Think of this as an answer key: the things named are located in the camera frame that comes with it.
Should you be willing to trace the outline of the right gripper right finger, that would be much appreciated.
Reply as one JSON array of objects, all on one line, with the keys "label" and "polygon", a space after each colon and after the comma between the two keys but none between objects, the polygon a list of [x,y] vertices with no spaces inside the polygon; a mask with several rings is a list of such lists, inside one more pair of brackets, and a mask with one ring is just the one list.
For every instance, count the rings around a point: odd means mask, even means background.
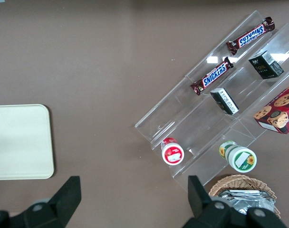
[{"label": "right gripper right finger", "polygon": [[286,225],[270,210],[250,208],[241,214],[225,202],[212,200],[199,178],[188,177],[188,201],[193,217],[185,228],[285,228]]}]

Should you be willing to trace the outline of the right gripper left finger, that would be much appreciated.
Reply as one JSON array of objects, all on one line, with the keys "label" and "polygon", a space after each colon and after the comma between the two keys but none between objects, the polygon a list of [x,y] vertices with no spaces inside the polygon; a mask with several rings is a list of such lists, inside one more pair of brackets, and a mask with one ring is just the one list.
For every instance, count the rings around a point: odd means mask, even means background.
[{"label": "right gripper left finger", "polygon": [[13,217],[0,210],[0,228],[64,228],[80,202],[80,177],[71,176],[47,202],[37,202]]}]

